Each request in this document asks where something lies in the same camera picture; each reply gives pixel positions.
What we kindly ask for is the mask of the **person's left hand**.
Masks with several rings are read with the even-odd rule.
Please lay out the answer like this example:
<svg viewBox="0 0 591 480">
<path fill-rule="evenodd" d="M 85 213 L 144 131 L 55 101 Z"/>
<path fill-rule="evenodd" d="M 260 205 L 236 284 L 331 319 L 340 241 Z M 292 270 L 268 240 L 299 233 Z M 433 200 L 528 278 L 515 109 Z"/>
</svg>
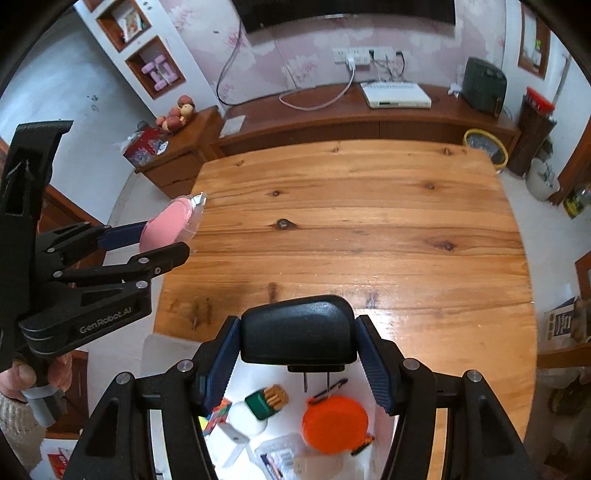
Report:
<svg viewBox="0 0 591 480">
<path fill-rule="evenodd" d="M 72 383 L 72 355 L 70 353 L 55 359 L 49 366 L 48 382 L 54 387 L 67 391 Z M 10 369 L 0 374 L 1 394 L 6 398 L 25 401 L 22 391 L 35 386 L 37 381 L 33 368 L 22 360 L 14 360 Z"/>
</svg>

